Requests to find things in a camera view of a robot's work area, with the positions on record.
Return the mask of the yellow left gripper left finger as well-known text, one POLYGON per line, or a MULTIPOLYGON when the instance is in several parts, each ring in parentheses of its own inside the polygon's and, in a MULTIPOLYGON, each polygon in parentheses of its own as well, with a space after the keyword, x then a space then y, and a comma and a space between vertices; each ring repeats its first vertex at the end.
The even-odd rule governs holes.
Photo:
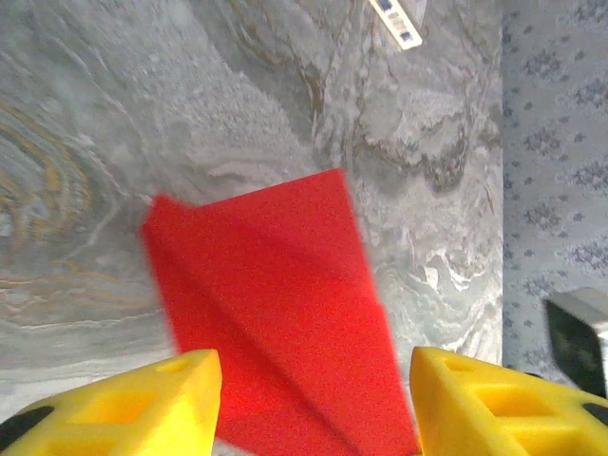
POLYGON ((185 352, 36 401, 1 425, 4 455, 209 455, 222 372, 185 352))

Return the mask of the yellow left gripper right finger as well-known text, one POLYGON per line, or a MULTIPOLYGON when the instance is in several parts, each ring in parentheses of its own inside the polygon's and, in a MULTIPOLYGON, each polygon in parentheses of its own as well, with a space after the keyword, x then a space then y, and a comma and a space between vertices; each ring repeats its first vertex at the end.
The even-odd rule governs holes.
POLYGON ((597 456, 607 401, 432 347, 412 352, 409 385, 426 455, 597 456))

